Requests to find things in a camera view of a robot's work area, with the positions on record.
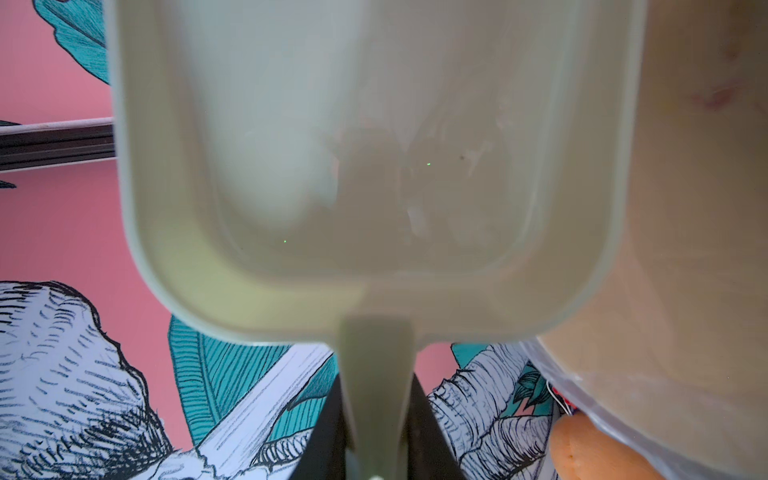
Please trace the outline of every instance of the orange object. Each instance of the orange object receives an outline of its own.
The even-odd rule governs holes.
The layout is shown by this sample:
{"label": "orange object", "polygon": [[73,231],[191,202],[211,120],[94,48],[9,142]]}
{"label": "orange object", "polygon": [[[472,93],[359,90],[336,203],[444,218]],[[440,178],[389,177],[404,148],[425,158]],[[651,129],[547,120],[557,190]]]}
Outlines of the orange object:
{"label": "orange object", "polygon": [[583,413],[558,420],[549,448],[562,480],[664,480],[642,455],[596,429]]}

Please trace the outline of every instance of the sketched rock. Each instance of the sketched rock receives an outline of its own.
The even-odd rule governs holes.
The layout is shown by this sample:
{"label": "sketched rock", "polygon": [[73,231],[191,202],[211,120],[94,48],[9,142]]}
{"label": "sketched rock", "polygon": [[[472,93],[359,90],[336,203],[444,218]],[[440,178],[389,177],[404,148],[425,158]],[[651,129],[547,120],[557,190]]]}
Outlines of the sketched rock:
{"label": "sketched rock", "polygon": [[0,479],[130,478],[171,453],[147,384],[61,283],[0,283]]}

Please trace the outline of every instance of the peach-colored object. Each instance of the peach-colored object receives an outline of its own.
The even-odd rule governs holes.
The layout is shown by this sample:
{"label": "peach-colored object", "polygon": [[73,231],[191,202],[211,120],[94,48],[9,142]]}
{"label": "peach-colored object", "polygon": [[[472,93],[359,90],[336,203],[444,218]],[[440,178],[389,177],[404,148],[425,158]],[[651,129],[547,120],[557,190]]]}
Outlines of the peach-colored object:
{"label": "peach-colored object", "polygon": [[583,413],[558,420],[549,449],[562,480],[664,480],[639,453],[596,429]]}
{"label": "peach-colored object", "polygon": [[646,39],[618,258],[541,342],[644,437],[768,478],[768,2],[660,0]]}

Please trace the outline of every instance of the illustrated wallpaper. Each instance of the illustrated wallpaper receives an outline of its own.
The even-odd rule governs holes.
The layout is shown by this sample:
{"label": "illustrated wallpaper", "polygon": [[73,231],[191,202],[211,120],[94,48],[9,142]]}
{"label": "illustrated wallpaper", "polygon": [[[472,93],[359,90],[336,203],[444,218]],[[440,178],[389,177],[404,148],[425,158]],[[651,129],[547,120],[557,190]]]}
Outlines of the illustrated wallpaper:
{"label": "illustrated wallpaper", "polygon": [[[99,0],[0,0],[0,45],[0,129],[111,115]],[[290,477],[333,352],[168,312],[128,252],[113,160],[0,173],[0,280],[0,480]],[[562,411],[519,347],[433,345],[416,374],[467,478],[557,478]]]}

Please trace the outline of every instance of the black metal frame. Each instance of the black metal frame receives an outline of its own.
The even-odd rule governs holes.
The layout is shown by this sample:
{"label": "black metal frame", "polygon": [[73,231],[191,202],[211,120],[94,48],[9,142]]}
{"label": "black metal frame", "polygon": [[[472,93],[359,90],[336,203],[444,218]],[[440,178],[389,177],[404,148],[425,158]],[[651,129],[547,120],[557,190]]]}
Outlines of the black metal frame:
{"label": "black metal frame", "polygon": [[0,171],[114,156],[114,136],[110,124],[12,134],[3,134],[0,129]]}

